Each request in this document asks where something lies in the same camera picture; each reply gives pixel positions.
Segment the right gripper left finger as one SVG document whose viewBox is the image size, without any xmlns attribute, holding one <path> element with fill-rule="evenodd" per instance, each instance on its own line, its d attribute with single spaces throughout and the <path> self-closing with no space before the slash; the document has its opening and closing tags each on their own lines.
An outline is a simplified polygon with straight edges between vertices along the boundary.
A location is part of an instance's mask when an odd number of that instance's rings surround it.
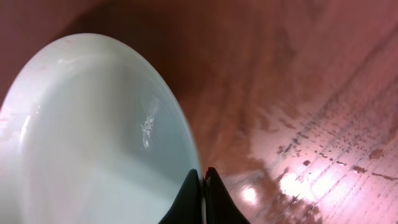
<svg viewBox="0 0 398 224">
<path fill-rule="evenodd" d="M 196 169 L 191 169 L 178 194 L 159 224 L 202 224 L 201 186 Z"/>
</svg>

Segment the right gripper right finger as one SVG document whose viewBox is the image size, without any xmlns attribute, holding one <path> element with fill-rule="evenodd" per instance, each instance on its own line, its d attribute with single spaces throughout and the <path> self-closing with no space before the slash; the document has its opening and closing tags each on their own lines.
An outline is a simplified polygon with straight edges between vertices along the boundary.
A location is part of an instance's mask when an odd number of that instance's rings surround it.
<svg viewBox="0 0 398 224">
<path fill-rule="evenodd" d="M 207 224 L 249 224 L 214 167 L 208 168 L 204 184 Z"/>
</svg>

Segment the light blue plate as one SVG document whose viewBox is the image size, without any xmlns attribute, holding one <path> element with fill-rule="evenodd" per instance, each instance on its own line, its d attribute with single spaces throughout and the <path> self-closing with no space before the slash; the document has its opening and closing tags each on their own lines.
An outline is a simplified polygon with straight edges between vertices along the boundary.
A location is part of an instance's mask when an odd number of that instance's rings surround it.
<svg viewBox="0 0 398 224">
<path fill-rule="evenodd" d="M 1 106 L 2 223 L 158 223 L 200 169 L 170 88 L 105 35 L 42 48 Z"/>
</svg>

